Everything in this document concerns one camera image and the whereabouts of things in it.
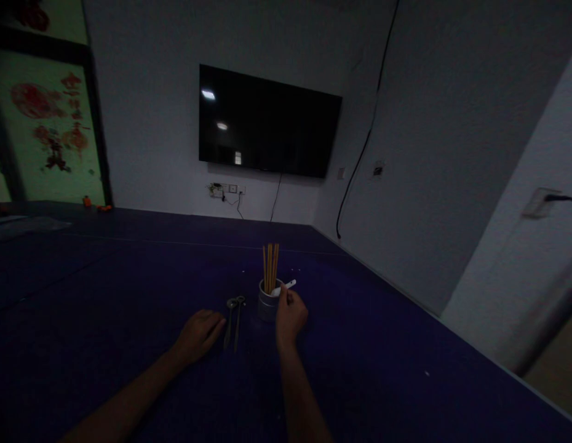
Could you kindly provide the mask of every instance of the chopsticks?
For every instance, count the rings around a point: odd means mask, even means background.
[[[278,257],[280,254],[280,244],[268,244],[268,260],[266,261],[266,247],[263,250],[263,288],[266,294],[270,294],[276,287],[278,272]]]

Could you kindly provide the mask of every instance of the flat screen tv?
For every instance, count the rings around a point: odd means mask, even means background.
[[[341,97],[200,65],[201,161],[323,178]]]

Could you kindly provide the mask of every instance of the hand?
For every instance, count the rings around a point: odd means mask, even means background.
[[[181,330],[170,353],[184,368],[209,351],[223,330],[226,319],[221,313],[202,309],[191,316]]]
[[[276,345],[278,351],[296,346],[296,336],[306,323],[309,311],[300,296],[282,283],[276,315]]]

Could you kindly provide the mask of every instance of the left hand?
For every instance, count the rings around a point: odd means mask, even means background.
[[[226,319],[221,313],[202,309],[191,316],[170,352],[182,367],[206,354],[223,330]]]

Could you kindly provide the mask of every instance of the wall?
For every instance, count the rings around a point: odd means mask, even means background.
[[[269,220],[278,174],[198,161],[199,64],[339,95],[356,52],[353,11],[307,0],[92,0],[85,9],[116,205],[238,218],[208,196],[205,186],[222,182],[247,187],[245,218]],[[321,184],[284,176],[274,221],[311,223]]]
[[[440,314],[571,53],[572,1],[401,0],[341,245]],[[349,176],[362,148],[370,105],[354,97],[372,72],[351,78],[319,193],[314,226],[332,239],[336,171]]]
[[[572,289],[572,204],[520,216],[539,187],[572,195],[572,58],[442,315],[512,370]]]

